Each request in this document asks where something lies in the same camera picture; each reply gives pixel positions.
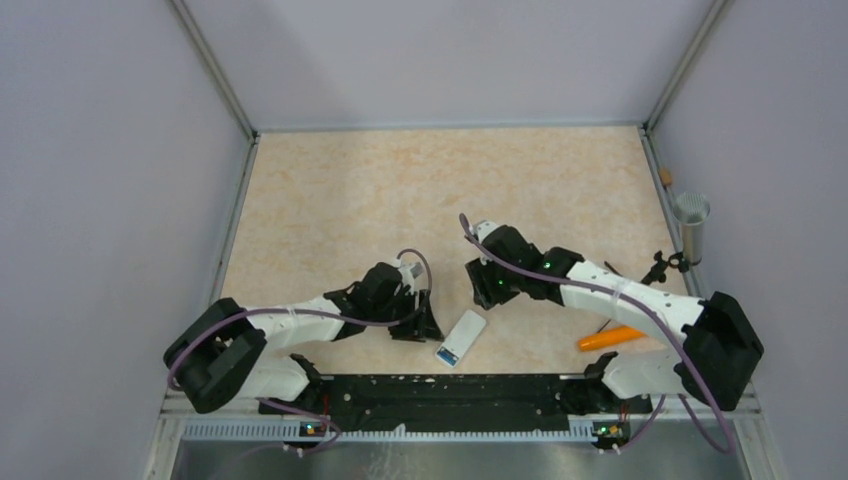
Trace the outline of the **white remote control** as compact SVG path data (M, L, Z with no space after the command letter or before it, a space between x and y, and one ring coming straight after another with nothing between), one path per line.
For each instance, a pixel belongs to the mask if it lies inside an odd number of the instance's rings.
M472 310L466 310L465 313L459 318L457 323L454 325L453 329L450 331L448 336L438 347L436 352L440 348L450 350L456 356L459 357L459 361L456 364L457 366L460 361L466 356L471 347L474 345L475 341L486 328L487 324L487 320L481 315ZM442 364L446 365L436 357L436 352L435 358Z

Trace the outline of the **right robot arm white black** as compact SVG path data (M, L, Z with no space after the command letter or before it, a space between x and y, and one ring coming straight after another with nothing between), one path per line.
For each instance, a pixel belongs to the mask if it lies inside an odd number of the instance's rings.
M470 225L465 217L460 223L480 252L465 268L483 309L525 294L599 314L664 343L662 350L601 355L580 378L566 381L567 412L612 412L644 395L683 395L722 412L738 407L764 347L734 297L672 294L567 249L540 252L512 226Z

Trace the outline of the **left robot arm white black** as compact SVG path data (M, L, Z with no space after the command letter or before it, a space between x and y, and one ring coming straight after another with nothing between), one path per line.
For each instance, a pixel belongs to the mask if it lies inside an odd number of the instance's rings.
M295 354L278 352L312 342L339 342L370 328L415 332L431 317L432 278L424 260L379 262L349 286L311 300L248 308L220 298L166 349L169 389L200 414L235 398L276 399L297 413L319 404L314 369Z

